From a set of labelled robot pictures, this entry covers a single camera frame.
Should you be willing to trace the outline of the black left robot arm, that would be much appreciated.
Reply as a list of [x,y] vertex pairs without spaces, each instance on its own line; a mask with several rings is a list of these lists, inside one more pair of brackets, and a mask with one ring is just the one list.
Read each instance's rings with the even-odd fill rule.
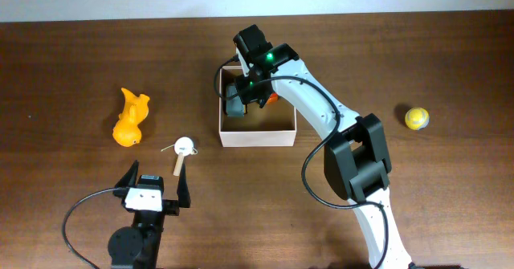
[[139,162],[134,161],[114,186],[113,195],[133,214],[133,222],[116,230],[108,241],[112,268],[155,268],[165,218],[178,216],[181,208],[191,205],[184,165],[180,168],[175,200],[163,198],[162,177],[139,175],[138,169]]

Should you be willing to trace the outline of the yellow grey toy truck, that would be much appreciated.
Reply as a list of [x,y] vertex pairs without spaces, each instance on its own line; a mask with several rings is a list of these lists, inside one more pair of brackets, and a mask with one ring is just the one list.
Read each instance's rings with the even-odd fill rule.
[[228,117],[241,118],[247,113],[247,106],[242,102],[238,95],[238,90],[234,83],[226,86],[225,114]]

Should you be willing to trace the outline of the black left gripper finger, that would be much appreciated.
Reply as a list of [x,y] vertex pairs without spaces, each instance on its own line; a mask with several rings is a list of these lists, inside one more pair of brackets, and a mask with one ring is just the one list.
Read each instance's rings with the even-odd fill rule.
[[191,198],[186,179],[186,165],[183,164],[177,184],[177,201],[181,208],[190,208]]
[[135,160],[128,172],[115,184],[115,188],[134,187],[136,185],[139,161]]

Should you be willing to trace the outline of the colourful puzzle cube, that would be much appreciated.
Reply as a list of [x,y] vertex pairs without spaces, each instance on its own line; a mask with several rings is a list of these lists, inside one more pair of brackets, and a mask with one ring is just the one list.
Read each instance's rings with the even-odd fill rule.
[[278,99],[279,99],[279,96],[278,96],[276,93],[272,93],[272,94],[269,96],[269,98],[268,98],[268,100],[267,100],[267,103],[268,103],[268,104],[274,103],[274,102],[276,102]]

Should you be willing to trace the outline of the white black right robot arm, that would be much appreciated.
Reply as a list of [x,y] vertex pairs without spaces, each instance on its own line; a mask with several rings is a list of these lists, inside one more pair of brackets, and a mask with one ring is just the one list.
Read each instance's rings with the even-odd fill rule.
[[306,157],[302,171],[322,151],[325,178],[344,204],[318,195],[314,199],[355,213],[372,268],[414,267],[390,205],[392,165],[381,121],[374,114],[360,116],[338,101],[287,44],[237,43],[236,53],[243,68],[243,79],[236,83],[242,101],[263,104],[274,92],[318,133],[321,142]]

